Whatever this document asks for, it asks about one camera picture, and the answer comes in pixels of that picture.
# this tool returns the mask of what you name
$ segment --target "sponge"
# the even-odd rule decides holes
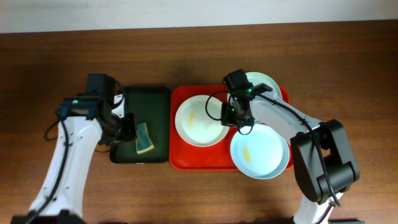
[[[136,149],[138,154],[145,153],[154,149],[152,141],[149,138],[148,129],[146,123],[137,124],[138,132],[137,132],[137,140],[136,140]]]

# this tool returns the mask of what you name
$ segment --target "tray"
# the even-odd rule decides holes
[[[170,90],[166,87],[128,87],[125,113],[134,113],[136,123],[147,124],[155,148],[143,154],[136,151],[135,141],[114,146],[109,154],[112,162],[153,163],[169,158]]]
[[[170,153],[169,161],[177,170],[183,171],[232,171],[238,170],[232,161],[229,145],[232,137],[237,132],[236,128],[230,128],[225,138],[214,146],[196,147],[186,143],[177,133],[174,125],[175,114],[178,107],[188,98],[196,95],[211,95],[216,91],[226,90],[224,85],[211,86],[181,86],[175,89],[171,97],[170,105]],[[280,86],[282,99],[290,103],[289,94]],[[226,103],[226,93],[215,96],[221,102]],[[292,156],[286,169],[293,167]]]

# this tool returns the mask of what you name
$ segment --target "red tray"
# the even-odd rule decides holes
[[[282,92],[282,99],[290,103],[289,94],[283,87],[279,87]],[[177,170],[184,171],[211,171],[211,170],[238,170],[232,161],[229,153],[229,145],[232,137],[238,131],[230,128],[228,134],[219,143],[209,147],[196,147],[185,142],[175,129],[174,117],[180,105],[187,99],[197,95],[211,95],[216,91],[226,90],[224,85],[211,86],[181,86],[172,93],[170,107],[170,154],[169,161]],[[215,96],[221,102],[226,103],[226,93]],[[293,167],[292,153],[286,170]]]

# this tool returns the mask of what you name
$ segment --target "light blue plate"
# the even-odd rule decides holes
[[[241,128],[242,133],[249,130],[250,127]],[[256,179],[276,177],[289,163],[290,152],[285,139],[263,124],[255,124],[248,135],[236,133],[230,150],[236,167]]]

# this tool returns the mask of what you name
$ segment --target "yellow object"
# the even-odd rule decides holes
[[[247,146],[245,146],[245,147],[243,148],[243,153],[244,153],[244,160],[245,160],[246,162],[250,162],[250,153],[249,153],[249,149],[248,149]]]
[[[188,127],[189,128],[193,127],[193,113],[191,113],[191,116],[189,117]]]

